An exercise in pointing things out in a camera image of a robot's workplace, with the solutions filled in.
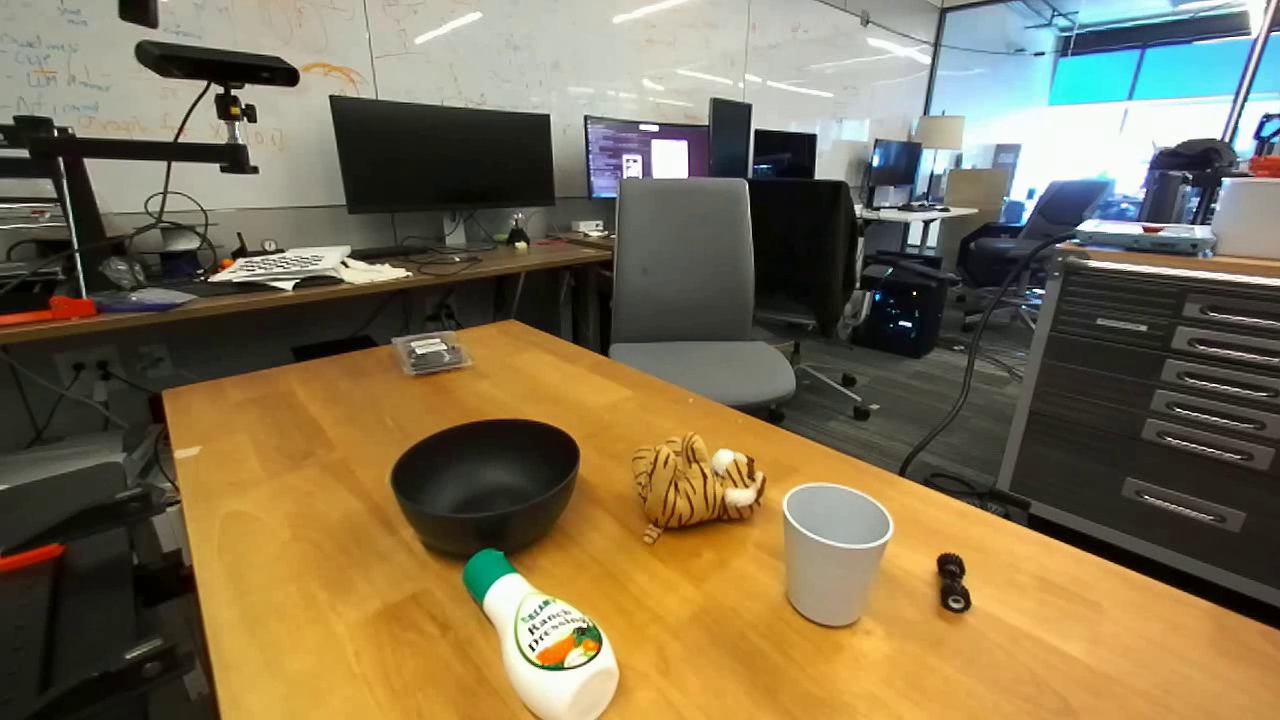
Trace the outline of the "tiger plush toy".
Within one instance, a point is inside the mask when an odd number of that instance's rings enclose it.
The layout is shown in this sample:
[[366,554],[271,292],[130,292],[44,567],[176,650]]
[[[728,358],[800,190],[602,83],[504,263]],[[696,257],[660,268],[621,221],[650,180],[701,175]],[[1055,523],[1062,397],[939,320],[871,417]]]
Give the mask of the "tiger plush toy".
[[670,437],[634,454],[640,517],[657,530],[741,523],[767,493],[767,470],[736,446],[708,446],[701,437]]

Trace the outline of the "black bowl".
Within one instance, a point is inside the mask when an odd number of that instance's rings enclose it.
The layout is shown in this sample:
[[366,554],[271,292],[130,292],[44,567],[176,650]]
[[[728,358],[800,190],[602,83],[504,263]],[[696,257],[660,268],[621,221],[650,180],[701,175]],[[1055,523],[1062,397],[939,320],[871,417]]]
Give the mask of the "black bowl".
[[389,470],[404,520],[437,554],[522,550],[563,517],[582,444],[546,418],[470,418],[404,446]]

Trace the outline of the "grey office chair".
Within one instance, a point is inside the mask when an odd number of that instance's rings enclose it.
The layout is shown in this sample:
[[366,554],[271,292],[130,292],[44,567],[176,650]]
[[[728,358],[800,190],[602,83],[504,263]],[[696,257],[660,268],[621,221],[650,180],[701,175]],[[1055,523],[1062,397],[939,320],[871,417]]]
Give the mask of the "grey office chair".
[[795,391],[789,357],[755,333],[745,180],[621,187],[609,357],[732,409],[764,409]]

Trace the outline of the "lit purple monitor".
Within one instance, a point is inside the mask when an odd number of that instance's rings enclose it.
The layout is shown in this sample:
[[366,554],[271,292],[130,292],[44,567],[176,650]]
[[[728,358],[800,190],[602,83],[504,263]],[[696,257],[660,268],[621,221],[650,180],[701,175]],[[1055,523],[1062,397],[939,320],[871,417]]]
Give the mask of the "lit purple monitor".
[[708,131],[701,125],[670,118],[584,118],[584,190],[594,201],[618,201],[621,185],[640,180],[690,180],[704,175]]

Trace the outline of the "clear plastic packet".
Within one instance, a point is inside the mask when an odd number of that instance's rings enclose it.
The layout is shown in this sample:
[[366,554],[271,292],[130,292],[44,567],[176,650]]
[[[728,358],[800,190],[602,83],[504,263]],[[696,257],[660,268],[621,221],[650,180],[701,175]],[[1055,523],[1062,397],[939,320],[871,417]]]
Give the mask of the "clear plastic packet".
[[408,376],[437,376],[470,364],[463,347],[445,333],[397,337],[394,347]]

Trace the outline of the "white paper cup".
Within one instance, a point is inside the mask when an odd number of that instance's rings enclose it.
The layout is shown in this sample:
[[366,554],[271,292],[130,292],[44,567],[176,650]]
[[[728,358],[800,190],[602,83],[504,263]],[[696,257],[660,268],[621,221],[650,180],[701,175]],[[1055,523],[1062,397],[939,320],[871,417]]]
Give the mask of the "white paper cup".
[[784,493],[784,596],[826,629],[863,617],[881,560],[895,537],[894,511],[847,484],[795,484]]

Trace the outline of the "ranch dressing bottle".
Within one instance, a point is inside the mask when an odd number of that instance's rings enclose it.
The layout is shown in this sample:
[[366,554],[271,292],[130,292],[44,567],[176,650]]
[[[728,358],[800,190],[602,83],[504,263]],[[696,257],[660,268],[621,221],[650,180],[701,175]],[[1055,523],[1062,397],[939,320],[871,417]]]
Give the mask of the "ranch dressing bottle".
[[463,587],[500,636],[504,672],[538,720],[602,720],[621,686],[609,631],[540,593],[500,548],[463,560]]

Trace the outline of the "black computer monitor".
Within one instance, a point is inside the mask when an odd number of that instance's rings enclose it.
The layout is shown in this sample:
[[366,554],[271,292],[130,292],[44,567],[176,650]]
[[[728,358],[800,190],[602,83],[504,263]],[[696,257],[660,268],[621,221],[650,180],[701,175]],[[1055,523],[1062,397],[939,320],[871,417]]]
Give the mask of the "black computer monitor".
[[551,202],[546,113],[332,97],[332,134],[354,212]]

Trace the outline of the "black office chair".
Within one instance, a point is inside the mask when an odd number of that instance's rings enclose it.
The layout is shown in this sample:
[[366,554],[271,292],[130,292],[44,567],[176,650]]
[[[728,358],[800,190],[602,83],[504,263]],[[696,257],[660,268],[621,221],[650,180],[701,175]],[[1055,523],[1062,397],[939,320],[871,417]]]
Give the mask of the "black office chair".
[[1003,296],[1003,280],[1023,257],[1069,238],[1110,190],[1106,175],[1054,180],[1021,229],[986,224],[967,230],[957,253],[964,322],[976,322]]

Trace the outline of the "papers on desk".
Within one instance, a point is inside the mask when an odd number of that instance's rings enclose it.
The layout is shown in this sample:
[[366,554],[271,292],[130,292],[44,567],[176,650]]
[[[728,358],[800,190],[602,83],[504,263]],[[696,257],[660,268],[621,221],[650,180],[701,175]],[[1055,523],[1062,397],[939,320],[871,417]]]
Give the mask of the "papers on desk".
[[235,257],[214,283],[297,292],[304,283],[389,283],[408,280],[408,268],[357,261],[350,244],[284,248],[264,257]]

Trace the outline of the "wooden desk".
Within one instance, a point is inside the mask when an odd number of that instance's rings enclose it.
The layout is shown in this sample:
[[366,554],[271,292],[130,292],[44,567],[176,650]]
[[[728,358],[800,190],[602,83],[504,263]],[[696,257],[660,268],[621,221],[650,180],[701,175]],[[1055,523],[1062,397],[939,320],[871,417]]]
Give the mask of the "wooden desk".
[[613,261],[609,248],[538,238],[527,253],[493,248],[459,263],[453,261],[414,263],[408,275],[379,280],[379,283],[327,283],[327,286],[297,286],[297,292],[235,286],[224,296],[195,296],[191,305],[161,307],[161,312],[99,312],[80,320],[10,322],[0,327],[0,344],[20,347],[20,344],[80,341],[99,333],[138,333],[138,327],[191,322],[191,320],[243,316],[243,312],[430,292],[430,286],[453,286],[453,283],[478,283],[478,280],[500,280],[500,275],[584,273],[609,261]]

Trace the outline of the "grey drawer cabinet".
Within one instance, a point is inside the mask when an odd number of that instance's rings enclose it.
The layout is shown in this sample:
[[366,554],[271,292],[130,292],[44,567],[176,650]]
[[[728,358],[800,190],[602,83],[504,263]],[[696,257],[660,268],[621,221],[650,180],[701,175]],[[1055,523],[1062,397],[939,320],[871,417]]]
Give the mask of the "grey drawer cabinet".
[[999,484],[1041,517],[1280,602],[1280,273],[1065,253]]

